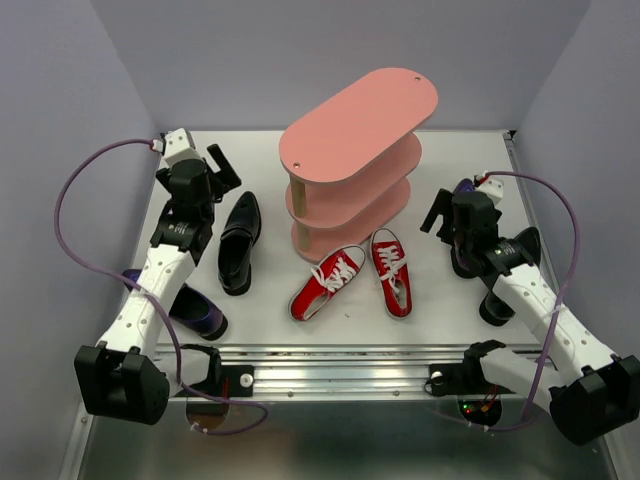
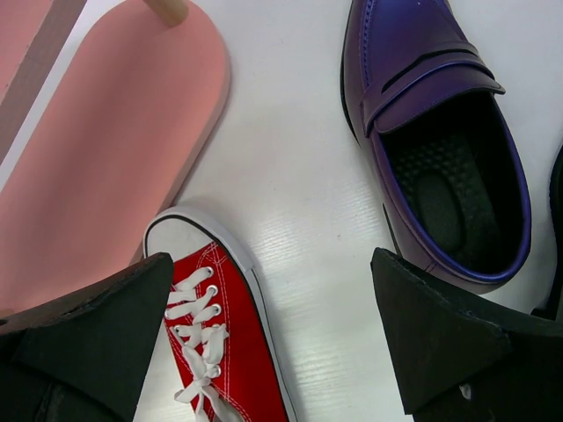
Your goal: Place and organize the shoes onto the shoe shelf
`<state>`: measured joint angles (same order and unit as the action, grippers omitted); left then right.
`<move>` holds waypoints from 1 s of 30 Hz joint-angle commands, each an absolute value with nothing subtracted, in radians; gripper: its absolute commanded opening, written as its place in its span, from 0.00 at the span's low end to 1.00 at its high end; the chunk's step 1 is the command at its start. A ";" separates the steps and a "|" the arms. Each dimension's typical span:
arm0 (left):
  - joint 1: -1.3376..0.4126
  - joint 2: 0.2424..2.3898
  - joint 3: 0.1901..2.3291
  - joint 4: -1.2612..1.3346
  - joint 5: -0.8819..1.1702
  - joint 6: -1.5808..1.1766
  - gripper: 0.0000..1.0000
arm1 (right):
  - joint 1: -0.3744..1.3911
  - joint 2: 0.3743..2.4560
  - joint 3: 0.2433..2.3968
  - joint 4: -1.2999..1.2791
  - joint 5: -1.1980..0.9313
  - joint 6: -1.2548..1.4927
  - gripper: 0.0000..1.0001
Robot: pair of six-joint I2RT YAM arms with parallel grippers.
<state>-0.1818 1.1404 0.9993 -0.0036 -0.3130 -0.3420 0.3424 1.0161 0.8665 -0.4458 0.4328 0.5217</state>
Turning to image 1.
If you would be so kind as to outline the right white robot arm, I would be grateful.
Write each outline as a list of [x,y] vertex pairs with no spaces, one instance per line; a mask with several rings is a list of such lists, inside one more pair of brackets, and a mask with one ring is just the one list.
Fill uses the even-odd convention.
[[455,273],[487,288],[479,312],[493,326],[519,319],[541,343],[538,360],[498,340],[471,344],[459,363],[435,364],[427,393],[480,394],[491,386],[529,398],[548,412],[560,433],[584,445],[639,417],[639,361],[620,357],[590,334],[557,297],[540,271],[540,233],[528,227],[513,238],[498,231],[494,200],[479,189],[440,190],[423,221],[449,245]]

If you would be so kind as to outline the red sneaker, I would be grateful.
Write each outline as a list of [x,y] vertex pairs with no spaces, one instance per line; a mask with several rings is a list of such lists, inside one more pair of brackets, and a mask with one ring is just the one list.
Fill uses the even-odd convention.
[[379,228],[371,236],[369,250],[387,312],[396,319],[409,316],[412,295],[408,259],[399,238],[390,229]]
[[365,260],[364,249],[352,244],[312,265],[309,278],[289,303],[291,318],[298,322],[311,319],[360,273]]

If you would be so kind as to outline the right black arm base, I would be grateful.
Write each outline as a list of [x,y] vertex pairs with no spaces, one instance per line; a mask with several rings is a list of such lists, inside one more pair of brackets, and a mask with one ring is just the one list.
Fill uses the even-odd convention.
[[431,365],[423,390],[434,397],[475,395],[483,391],[461,363]]

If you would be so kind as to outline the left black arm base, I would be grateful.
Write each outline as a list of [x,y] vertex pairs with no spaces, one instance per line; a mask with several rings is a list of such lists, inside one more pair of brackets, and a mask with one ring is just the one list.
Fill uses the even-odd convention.
[[254,367],[232,365],[222,360],[218,349],[197,344],[181,346],[183,379],[189,386],[216,397],[248,398],[253,395]]

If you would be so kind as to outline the purple loafer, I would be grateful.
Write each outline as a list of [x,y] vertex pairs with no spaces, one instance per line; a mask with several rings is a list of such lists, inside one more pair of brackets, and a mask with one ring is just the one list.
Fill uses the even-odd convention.
[[475,183],[470,178],[463,178],[453,190],[454,196],[466,195],[476,191]]
[[204,294],[187,284],[178,292],[169,317],[209,341],[221,338],[228,328],[223,312]]

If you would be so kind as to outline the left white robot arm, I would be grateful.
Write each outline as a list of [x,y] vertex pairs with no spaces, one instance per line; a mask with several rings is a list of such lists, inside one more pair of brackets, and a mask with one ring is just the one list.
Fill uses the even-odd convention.
[[213,234],[215,206],[241,180],[221,148],[209,160],[187,148],[166,154],[156,174],[169,199],[151,237],[137,280],[118,275],[129,288],[124,305],[94,346],[83,346],[74,368],[86,410],[95,416],[153,425],[168,401],[194,387],[223,389],[221,358],[213,347],[176,348],[176,366],[154,360],[161,329],[171,329],[170,309],[198,266]]

